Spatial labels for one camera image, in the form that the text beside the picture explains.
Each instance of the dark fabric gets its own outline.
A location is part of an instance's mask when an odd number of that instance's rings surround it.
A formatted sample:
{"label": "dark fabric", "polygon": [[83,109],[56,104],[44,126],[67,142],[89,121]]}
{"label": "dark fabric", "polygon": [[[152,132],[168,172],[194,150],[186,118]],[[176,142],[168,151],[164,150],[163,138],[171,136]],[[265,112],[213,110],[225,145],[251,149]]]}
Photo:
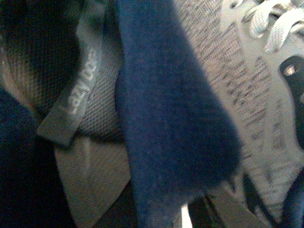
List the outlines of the dark fabric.
{"label": "dark fabric", "polygon": [[74,228],[53,146],[30,113],[0,90],[0,227]]}
{"label": "dark fabric", "polygon": [[171,0],[118,0],[124,68],[116,107],[140,228],[168,227],[186,201],[235,170],[240,144]]}

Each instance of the textured fabric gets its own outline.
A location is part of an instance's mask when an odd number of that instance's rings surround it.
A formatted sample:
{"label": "textured fabric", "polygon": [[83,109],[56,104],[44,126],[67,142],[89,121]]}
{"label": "textured fabric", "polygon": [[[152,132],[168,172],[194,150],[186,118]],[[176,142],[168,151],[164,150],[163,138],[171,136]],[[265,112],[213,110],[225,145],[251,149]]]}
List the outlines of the textured fabric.
{"label": "textured fabric", "polygon": [[[2,8],[8,18],[12,3],[5,1]],[[7,83],[14,84],[12,93],[21,93],[42,116],[48,114],[61,91],[77,69],[79,50],[75,29],[82,9],[79,0],[33,2],[28,10],[20,9],[22,16],[15,24],[7,26],[7,50],[11,67]],[[114,85],[122,64],[122,47],[113,23],[113,9],[107,8],[107,21],[97,27],[98,15],[89,15],[87,33],[93,36],[98,29],[104,30],[103,69],[87,104],[86,114],[79,131],[103,140],[121,139],[121,131],[114,106]]]}
{"label": "textured fabric", "polygon": [[55,148],[55,157],[77,227],[92,227],[130,180],[125,146],[77,136],[69,149]]}
{"label": "textured fabric", "polygon": [[[7,33],[4,37],[7,38],[7,63],[11,69],[4,77],[5,87],[31,109],[40,123],[79,65],[75,32],[82,2],[30,0],[27,4],[22,1],[20,8],[14,3],[2,1],[0,5],[1,19],[5,22],[1,25],[5,25]],[[103,50],[99,59],[102,75],[91,93],[79,128],[83,134],[78,134],[67,150],[55,147],[64,191],[73,219],[80,228],[96,223],[130,180],[125,148],[100,140],[121,137],[114,85],[122,63],[122,47],[113,9],[110,5],[107,8],[102,28],[96,25],[99,17],[96,10],[84,10],[87,21],[91,22],[86,25],[88,40],[103,29],[103,41],[98,44]]]}
{"label": "textured fabric", "polygon": [[[285,132],[282,97],[289,95],[282,88],[281,94],[269,100],[272,75],[263,57],[244,58],[236,23],[224,32],[220,30],[222,1],[175,3],[209,83],[221,98],[229,100],[230,113],[241,126],[242,168],[225,188],[244,208],[276,227],[286,218],[282,217],[283,206],[288,202],[285,198],[304,165],[303,160],[291,155],[290,136]],[[253,71],[246,65],[248,60],[254,65]]]}
{"label": "textured fabric", "polygon": [[117,7],[124,67],[116,107],[139,227],[166,228],[185,202],[234,172],[239,141],[172,1],[119,0]]}
{"label": "textured fabric", "polygon": [[53,146],[28,110],[0,89],[0,227],[74,228]]}

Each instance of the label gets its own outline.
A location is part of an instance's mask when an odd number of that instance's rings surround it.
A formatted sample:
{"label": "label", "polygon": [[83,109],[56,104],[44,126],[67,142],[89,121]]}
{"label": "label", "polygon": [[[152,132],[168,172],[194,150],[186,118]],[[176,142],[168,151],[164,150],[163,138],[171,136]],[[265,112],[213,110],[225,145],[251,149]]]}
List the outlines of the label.
{"label": "label", "polygon": [[89,12],[87,2],[85,10],[79,20],[77,37],[80,45],[81,64],[79,71],[62,91],[47,117],[38,128],[38,135],[52,142],[68,147],[77,132],[77,129],[86,113],[86,105],[93,87],[101,75],[102,34],[95,37],[96,42],[90,39],[90,30],[85,12]]}

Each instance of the white shoelace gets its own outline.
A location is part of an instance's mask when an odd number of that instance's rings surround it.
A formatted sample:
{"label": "white shoelace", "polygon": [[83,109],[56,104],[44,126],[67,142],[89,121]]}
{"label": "white shoelace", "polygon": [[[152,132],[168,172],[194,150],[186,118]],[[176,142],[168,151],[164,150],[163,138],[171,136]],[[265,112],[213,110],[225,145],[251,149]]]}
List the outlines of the white shoelace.
{"label": "white shoelace", "polygon": [[[240,6],[245,0],[236,0],[234,7]],[[268,29],[269,15],[279,18],[270,29],[266,53],[274,53],[281,49],[288,34],[304,32],[304,9],[300,4],[297,8],[290,0],[267,0],[251,9],[243,18],[244,22],[250,21],[249,33],[252,38],[261,38]]]}

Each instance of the gray sneaker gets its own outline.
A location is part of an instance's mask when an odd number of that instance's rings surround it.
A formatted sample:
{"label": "gray sneaker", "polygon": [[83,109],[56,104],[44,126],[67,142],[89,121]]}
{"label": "gray sneaker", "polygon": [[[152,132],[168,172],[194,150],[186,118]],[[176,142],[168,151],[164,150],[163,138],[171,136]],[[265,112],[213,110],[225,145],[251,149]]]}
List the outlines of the gray sneaker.
{"label": "gray sneaker", "polygon": [[243,141],[242,167],[224,188],[267,227],[302,227],[304,10],[289,0],[175,3]]}

